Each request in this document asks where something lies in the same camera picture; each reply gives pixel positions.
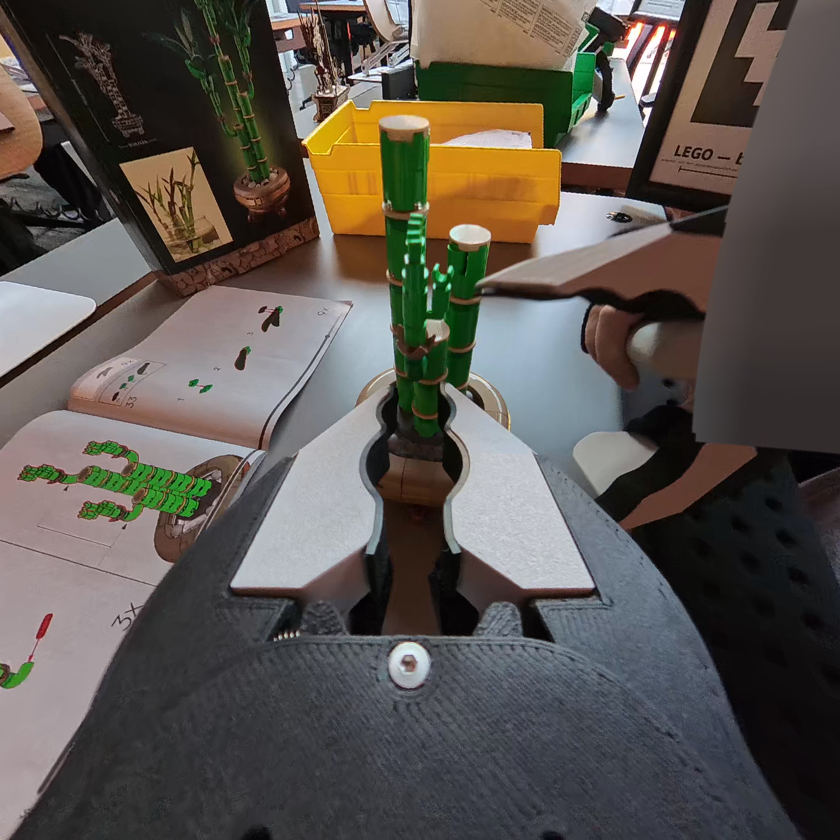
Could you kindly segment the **lego instruction booklet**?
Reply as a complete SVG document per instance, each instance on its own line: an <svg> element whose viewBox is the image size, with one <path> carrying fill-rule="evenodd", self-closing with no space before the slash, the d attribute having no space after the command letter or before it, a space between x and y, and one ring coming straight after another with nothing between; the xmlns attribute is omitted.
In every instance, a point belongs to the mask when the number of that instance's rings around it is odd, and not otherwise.
<svg viewBox="0 0 840 840"><path fill-rule="evenodd" d="M349 310L199 292L2 448L2 838L156 585L244 490Z"/></svg>

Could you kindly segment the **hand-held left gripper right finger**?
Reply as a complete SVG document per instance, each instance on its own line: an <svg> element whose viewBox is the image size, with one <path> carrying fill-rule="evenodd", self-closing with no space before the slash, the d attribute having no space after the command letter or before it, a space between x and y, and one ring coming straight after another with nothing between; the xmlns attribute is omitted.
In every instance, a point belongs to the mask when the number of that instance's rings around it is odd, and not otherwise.
<svg viewBox="0 0 840 840"><path fill-rule="evenodd" d="M448 434L461 471L444 504L459 556L456 590L483 613L494 602L587 597L592 579L534 452L446 384Z"/></svg>

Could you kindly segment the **white board stand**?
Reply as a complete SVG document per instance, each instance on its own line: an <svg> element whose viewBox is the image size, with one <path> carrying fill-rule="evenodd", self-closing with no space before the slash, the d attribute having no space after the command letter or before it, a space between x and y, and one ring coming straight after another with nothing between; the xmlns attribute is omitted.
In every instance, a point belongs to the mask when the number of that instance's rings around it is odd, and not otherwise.
<svg viewBox="0 0 840 840"><path fill-rule="evenodd" d="M75 328L96 310L89 297L1 282L1 375Z"/></svg>

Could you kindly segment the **wooden model figure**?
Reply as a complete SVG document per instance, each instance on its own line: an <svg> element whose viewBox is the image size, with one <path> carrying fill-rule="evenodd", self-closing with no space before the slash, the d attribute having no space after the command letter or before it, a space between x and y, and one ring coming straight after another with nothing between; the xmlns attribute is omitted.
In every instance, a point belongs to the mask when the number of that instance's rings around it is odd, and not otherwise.
<svg viewBox="0 0 840 840"><path fill-rule="evenodd" d="M316 104L314 122L322 123L350 99L350 86L340 78L318 1L311 2L311 10L301 20L301 29L308 37L308 49L317 78L317 89L313 94Z"/></svg>

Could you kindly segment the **yellow plastic bin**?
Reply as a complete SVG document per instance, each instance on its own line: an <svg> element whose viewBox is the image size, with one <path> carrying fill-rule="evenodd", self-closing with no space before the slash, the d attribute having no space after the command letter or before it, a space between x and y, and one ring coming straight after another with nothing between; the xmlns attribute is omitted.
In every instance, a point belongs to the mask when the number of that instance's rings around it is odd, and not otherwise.
<svg viewBox="0 0 840 840"><path fill-rule="evenodd" d="M430 123L429 237L477 224L494 242L530 244L553 224L562 158L543 147L541 104L348 101L302 142L334 234L383 236L379 121L399 114Z"/></svg>

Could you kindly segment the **green plastic bin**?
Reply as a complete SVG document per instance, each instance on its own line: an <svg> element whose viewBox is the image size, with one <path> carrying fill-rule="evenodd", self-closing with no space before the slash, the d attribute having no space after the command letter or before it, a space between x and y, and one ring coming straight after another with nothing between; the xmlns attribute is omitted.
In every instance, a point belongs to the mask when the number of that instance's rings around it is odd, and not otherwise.
<svg viewBox="0 0 840 840"><path fill-rule="evenodd" d="M571 70L526 69L433 62L415 63L418 97L437 102L502 102L542 105L543 145L554 146L589 108L595 78L594 46L604 43L599 28L585 27Z"/></svg>

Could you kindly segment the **person's right hand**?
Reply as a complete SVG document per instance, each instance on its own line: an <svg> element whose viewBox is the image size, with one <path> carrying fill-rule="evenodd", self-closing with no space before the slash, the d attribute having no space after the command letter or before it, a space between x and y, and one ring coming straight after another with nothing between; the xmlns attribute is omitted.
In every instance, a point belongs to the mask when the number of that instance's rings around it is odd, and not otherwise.
<svg viewBox="0 0 840 840"><path fill-rule="evenodd" d="M591 305L584 318L581 346L591 359L625 391L639 383L636 367L627 353L630 340L642 317L611 306Z"/></svg>

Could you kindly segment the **black perforated pad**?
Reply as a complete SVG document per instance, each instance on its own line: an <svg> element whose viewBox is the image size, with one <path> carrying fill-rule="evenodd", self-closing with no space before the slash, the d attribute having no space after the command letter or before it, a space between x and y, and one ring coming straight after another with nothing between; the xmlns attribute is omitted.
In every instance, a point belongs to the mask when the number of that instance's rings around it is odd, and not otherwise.
<svg viewBox="0 0 840 840"><path fill-rule="evenodd" d="M752 756L805 838L839 838L838 469L760 456L631 530L700 631Z"/></svg>

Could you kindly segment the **lego bamboo plant model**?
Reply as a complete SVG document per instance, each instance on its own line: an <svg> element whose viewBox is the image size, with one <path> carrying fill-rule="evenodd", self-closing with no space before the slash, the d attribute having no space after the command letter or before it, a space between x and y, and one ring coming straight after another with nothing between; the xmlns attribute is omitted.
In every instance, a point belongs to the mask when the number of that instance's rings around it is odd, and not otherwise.
<svg viewBox="0 0 840 840"><path fill-rule="evenodd" d="M460 224L448 234L447 262L441 272L451 274L448 309L441 327L445 337L418 361L400 352L394 328L402 330L406 220L413 211L426 214L431 128L427 119L415 115L392 115L379 121L385 224L386 273L390 299L390 331L393 347L396 395L395 430L388 439L390 468L377 485L385 499L416 508L445 509L445 502L459 479L460 453L447 436L450 404L445 385L461 395L469 392L469 378L481 296L478 283L487 272L490 231L476 224ZM364 399L377 392L367 388Z"/></svg>

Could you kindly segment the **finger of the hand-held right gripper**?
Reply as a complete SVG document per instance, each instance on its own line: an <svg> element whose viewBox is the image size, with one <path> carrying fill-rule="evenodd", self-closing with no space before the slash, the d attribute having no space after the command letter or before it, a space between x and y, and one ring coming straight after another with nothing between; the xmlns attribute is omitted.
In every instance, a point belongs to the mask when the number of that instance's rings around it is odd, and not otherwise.
<svg viewBox="0 0 840 840"><path fill-rule="evenodd" d="M707 303L723 240L716 222L662 223L530 259L477 285L484 297L640 303L660 293Z"/></svg>

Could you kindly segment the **green lego bamboo branch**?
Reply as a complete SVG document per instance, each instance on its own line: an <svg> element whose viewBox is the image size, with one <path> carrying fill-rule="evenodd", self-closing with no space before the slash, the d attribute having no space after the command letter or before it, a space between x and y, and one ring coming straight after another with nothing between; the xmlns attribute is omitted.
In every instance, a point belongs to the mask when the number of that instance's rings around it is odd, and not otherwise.
<svg viewBox="0 0 840 840"><path fill-rule="evenodd" d="M408 361L419 361L429 348L448 336L440 326L448 309L452 276L426 267L426 214L413 211L406 220L402 279L402 330L394 328L397 345Z"/></svg>

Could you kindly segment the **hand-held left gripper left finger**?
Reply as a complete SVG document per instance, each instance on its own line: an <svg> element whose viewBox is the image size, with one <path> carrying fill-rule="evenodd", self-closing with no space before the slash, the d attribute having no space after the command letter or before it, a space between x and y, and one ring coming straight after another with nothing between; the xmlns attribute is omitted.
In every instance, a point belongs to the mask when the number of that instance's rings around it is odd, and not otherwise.
<svg viewBox="0 0 840 840"><path fill-rule="evenodd" d="M384 617L392 562L377 485L395 427L389 386L299 450L234 573L234 592Z"/></svg>

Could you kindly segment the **black framed tag sign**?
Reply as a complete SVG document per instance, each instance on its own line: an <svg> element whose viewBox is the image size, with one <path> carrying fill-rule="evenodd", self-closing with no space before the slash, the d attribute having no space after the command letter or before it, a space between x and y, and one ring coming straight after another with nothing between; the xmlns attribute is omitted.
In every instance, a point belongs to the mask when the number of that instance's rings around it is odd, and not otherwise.
<svg viewBox="0 0 840 840"><path fill-rule="evenodd" d="M730 202L796 5L686 2L628 198L691 212Z"/></svg>

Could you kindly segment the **white printed paper sheets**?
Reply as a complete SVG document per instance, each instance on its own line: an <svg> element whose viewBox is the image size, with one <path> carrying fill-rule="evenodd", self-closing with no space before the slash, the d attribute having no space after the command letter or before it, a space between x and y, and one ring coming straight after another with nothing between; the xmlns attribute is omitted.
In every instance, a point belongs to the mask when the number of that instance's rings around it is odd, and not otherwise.
<svg viewBox="0 0 840 840"><path fill-rule="evenodd" d="M567 70L596 1L414 1L411 55L431 64Z"/></svg>

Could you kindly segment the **black lego set box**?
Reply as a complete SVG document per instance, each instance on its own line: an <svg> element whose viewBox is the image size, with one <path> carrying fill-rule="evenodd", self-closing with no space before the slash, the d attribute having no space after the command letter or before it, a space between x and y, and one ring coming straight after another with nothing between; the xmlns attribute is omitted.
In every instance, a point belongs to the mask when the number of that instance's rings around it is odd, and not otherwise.
<svg viewBox="0 0 840 840"><path fill-rule="evenodd" d="M2 1L2 25L179 295L319 237L266 2Z"/></svg>

